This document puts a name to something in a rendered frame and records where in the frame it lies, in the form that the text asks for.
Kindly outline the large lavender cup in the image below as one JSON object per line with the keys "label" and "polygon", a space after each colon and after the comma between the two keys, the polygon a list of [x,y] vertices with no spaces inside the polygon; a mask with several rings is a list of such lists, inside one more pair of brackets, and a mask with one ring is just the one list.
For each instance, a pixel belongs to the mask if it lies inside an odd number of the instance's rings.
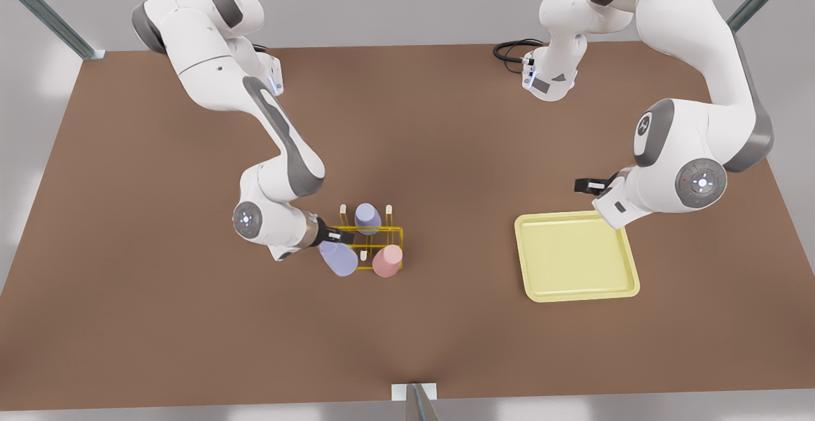
{"label": "large lavender cup", "polygon": [[341,242],[323,241],[318,245],[323,261],[341,278],[354,273],[358,267],[357,253]]}

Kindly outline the small lavender cup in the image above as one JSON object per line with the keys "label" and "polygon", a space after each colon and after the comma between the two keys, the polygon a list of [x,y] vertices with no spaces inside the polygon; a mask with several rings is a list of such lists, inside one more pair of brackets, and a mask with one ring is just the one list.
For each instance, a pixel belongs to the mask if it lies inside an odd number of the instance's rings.
{"label": "small lavender cup", "polygon": [[382,226],[379,211],[370,203],[362,203],[356,207],[354,221],[358,232],[365,236],[375,235]]}

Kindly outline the pink cup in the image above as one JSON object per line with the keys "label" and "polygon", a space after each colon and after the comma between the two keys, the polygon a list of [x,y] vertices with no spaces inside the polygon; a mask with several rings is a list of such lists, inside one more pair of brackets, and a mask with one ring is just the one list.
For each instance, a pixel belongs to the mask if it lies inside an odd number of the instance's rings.
{"label": "pink cup", "polygon": [[401,247],[396,245],[385,246],[376,253],[372,261],[372,270],[380,278],[392,278],[399,272],[402,258],[404,258],[404,253],[402,253]]}

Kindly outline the yellow square tray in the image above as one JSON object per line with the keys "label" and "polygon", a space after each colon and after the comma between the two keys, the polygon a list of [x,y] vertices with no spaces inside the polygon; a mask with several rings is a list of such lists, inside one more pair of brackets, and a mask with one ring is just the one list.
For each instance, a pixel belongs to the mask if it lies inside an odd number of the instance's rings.
{"label": "yellow square tray", "polygon": [[626,230],[599,212],[526,214],[514,224],[522,282],[537,303],[632,298],[640,291]]}

